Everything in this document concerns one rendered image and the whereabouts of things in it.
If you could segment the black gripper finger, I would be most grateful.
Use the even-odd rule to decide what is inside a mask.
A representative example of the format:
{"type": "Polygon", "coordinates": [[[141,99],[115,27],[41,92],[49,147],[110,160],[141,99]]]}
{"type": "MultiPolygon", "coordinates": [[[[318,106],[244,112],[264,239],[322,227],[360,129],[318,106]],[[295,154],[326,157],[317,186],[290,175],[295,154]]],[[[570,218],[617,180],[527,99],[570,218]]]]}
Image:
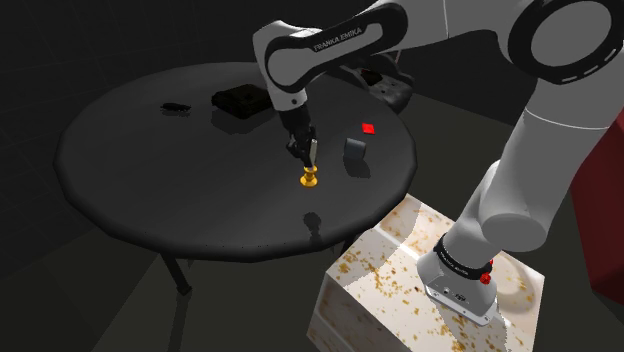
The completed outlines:
{"type": "Polygon", "coordinates": [[[309,138],[305,143],[303,162],[308,169],[313,169],[316,162],[318,149],[318,141],[315,138],[309,138]]]}
{"type": "Polygon", "coordinates": [[[300,159],[302,162],[306,161],[306,149],[304,146],[300,146],[294,137],[290,138],[286,144],[286,149],[293,157],[300,159]]]}

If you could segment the grey cup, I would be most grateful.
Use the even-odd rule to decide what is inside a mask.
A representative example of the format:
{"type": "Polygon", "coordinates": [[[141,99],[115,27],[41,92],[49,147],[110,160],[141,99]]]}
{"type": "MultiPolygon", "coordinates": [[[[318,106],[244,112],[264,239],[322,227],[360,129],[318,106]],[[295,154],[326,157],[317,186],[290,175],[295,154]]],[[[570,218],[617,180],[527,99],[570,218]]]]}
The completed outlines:
{"type": "Polygon", "coordinates": [[[362,160],[366,154],[367,144],[364,141],[347,138],[344,143],[343,157],[351,160],[362,160]]]}

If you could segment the black flat box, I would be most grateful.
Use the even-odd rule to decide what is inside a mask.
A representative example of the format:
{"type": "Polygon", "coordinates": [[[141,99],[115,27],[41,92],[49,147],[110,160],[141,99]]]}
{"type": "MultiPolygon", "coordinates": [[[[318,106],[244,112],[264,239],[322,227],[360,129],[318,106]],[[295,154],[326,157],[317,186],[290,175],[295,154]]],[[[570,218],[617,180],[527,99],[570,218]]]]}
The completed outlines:
{"type": "Polygon", "coordinates": [[[211,97],[211,103],[239,119],[248,119],[272,107],[268,92],[253,84],[218,91],[211,97]]]}

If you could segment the dark chair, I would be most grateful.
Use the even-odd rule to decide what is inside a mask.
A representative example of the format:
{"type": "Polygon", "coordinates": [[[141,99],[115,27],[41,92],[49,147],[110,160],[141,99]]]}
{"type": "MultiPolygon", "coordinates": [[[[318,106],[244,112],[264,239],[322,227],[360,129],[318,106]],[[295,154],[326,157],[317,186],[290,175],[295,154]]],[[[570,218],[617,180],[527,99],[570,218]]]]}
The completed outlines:
{"type": "Polygon", "coordinates": [[[327,74],[363,89],[396,114],[408,105],[415,83],[414,78],[403,73],[389,54],[356,58],[327,74]]]}

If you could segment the round dark table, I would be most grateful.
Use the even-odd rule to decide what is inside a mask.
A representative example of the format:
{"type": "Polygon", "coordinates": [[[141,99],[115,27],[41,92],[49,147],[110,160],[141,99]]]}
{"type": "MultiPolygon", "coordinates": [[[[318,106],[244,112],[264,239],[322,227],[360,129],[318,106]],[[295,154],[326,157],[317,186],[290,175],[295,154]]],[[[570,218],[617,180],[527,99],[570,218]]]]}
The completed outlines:
{"type": "Polygon", "coordinates": [[[263,84],[256,64],[207,63],[104,94],[60,137],[54,168],[66,199],[107,235],[167,259],[245,263],[324,250],[403,200],[416,146],[385,103],[329,76],[308,86],[318,184],[306,188],[274,110],[241,120],[212,105],[214,93],[246,83],[263,84]],[[191,110],[162,111],[168,102],[191,110]],[[343,157],[347,138],[367,144],[362,160],[343,157]]]}

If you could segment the white speckled robot stand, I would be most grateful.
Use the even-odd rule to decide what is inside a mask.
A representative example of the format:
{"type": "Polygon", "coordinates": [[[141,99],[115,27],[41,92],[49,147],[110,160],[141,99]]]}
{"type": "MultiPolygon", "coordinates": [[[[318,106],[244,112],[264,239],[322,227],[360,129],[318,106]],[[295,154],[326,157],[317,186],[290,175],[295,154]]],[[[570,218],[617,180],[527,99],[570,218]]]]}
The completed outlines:
{"type": "Polygon", "coordinates": [[[499,309],[479,327],[431,300],[417,260],[452,220],[411,195],[326,271],[307,336],[319,352],[533,352],[545,278],[505,252],[499,309]]]}

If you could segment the dark red cabinet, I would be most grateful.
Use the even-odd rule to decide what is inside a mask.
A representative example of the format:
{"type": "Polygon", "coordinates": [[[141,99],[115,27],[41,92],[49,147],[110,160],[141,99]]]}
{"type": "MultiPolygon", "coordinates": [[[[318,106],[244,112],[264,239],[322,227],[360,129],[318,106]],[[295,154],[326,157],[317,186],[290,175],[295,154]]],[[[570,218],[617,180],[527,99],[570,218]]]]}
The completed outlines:
{"type": "Polygon", "coordinates": [[[590,286],[624,305],[624,109],[582,163],[571,195],[590,286]]]}

